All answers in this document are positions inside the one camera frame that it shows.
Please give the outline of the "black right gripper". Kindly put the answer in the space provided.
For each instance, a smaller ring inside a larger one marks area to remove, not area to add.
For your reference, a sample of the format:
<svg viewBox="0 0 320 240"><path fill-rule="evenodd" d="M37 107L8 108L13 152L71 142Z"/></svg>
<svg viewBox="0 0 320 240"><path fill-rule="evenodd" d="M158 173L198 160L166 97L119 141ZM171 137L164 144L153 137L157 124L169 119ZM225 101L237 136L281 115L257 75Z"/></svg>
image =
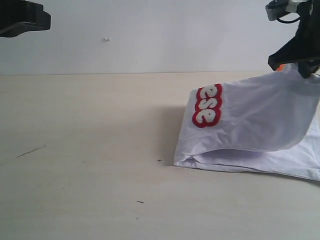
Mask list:
<svg viewBox="0 0 320 240"><path fill-rule="evenodd" d="M320 69L320 1L300 2L296 13L300 20L295 37L270 55L267 63L276 71L280 65L297 61L299 74L307 79Z"/></svg>

